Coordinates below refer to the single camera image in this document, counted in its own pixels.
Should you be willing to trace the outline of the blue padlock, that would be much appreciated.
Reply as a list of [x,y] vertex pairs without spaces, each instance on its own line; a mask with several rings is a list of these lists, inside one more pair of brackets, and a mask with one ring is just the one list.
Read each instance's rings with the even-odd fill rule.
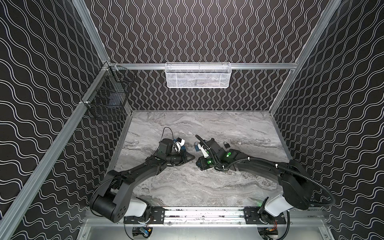
[[200,151],[199,143],[198,143],[198,142],[195,142],[195,143],[194,143],[194,146],[195,146],[195,150],[196,150],[196,152],[199,152],[199,151]]

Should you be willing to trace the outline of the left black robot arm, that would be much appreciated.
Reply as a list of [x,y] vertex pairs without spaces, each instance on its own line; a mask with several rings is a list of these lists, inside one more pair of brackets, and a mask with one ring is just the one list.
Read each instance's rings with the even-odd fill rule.
[[91,197],[90,210],[113,223],[123,217],[141,217],[148,204],[133,201],[134,189],[145,180],[159,175],[167,167],[179,167],[195,159],[184,147],[184,140],[162,139],[145,162],[129,170],[109,171]]

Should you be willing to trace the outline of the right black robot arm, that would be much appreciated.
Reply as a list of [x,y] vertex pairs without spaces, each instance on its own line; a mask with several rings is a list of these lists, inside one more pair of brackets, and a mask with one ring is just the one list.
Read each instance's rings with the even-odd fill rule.
[[300,164],[273,162],[253,157],[235,149],[222,148],[215,139],[195,144],[203,156],[197,160],[197,166],[205,171],[214,168],[219,172],[240,171],[263,177],[281,189],[268,195],[262,203],[261,213],[278,216],[282,212],[296,208],[307,210],[311,206],[314,184]]

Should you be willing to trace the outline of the black padlock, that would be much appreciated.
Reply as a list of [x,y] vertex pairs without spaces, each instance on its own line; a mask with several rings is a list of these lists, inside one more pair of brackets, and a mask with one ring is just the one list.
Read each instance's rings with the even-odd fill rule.
[[224,146],[225,146],[226,149],[229,149],[231,147],[230,144],[227,143],[227,142],[224,142]]

